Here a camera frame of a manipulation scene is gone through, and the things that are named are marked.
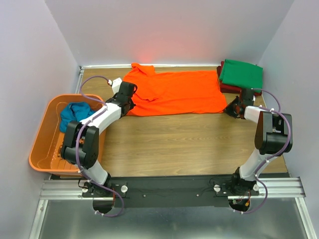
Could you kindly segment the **orange t shirt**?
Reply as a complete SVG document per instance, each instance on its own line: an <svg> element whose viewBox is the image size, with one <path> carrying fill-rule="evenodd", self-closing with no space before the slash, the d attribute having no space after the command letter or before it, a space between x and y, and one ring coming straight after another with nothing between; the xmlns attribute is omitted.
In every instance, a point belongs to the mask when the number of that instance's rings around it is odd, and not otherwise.
<svg viewBox="0 0 319 239"><path fill-rule="evenodd" d="M131 64L124 81L137 85L130 116L221 113L227 106L215 70L157 73L154 66Z"/></svg>

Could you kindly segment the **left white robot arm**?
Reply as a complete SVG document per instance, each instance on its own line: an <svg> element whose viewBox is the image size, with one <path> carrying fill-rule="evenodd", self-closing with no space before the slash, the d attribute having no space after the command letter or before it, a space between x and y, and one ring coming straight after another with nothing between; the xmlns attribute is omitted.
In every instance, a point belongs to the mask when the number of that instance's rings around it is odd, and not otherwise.
<svg viewBox="0 0 319 239"><path fill-rule="evenodd" d="M64 134L61 157L78 167L90 182L108 187L110 174L98 161L100 134L135 107L133 95L137 85L116 79L112 82L114 95L101 101L102 107L81 121L71 121Z"/></svg>

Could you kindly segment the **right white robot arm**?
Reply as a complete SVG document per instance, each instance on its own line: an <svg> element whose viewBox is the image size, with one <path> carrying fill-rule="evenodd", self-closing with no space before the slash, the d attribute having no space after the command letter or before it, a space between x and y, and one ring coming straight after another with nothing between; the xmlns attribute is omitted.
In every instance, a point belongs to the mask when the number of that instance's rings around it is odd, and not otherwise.
<svg viewBox="0 0 319 239"><path fill-rule="evenodd" d="M274 98L278 110L255 106L255 91L259 88L243 88L224 112L235 118L249 120L256 124L255 148L248 160L232 175L233 187L251 189L258 176L277 157L290 152L293 146L292 116L281 112L279 100L269 91L263 92Z"/></svg>

